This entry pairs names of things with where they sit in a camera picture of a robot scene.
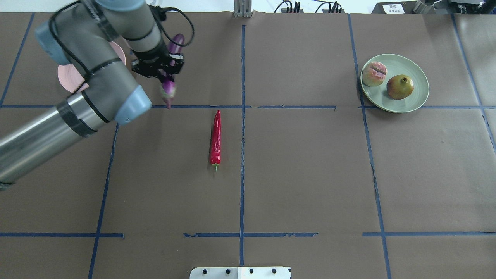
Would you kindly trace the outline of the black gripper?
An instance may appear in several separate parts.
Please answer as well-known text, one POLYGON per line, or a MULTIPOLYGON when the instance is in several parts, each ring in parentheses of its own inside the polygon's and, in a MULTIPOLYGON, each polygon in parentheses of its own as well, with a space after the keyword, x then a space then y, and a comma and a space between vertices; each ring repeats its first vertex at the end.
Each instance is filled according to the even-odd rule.
POLYGON ((133 51, 136 59, 131 62, 131 70, 146 78, 163 79, 165 75, 181 72, 184 65, 182 47, 174 43, 167 46, 162 40, 149 51, 133 51))

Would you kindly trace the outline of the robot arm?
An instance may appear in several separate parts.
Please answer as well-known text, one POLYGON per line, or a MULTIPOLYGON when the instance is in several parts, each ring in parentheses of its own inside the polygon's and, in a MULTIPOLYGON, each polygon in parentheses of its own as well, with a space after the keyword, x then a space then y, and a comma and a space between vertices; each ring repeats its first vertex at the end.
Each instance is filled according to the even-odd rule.
POLYGON ((144 0, 77 0, 35 30, 59 65, 74 65, 85 90, 1 139, 1 190, 70 146, 116 121, 126 125, 151 109, 132 72, 162 81, 181 71, 184 56, 169 50, 163 8, 144 0))

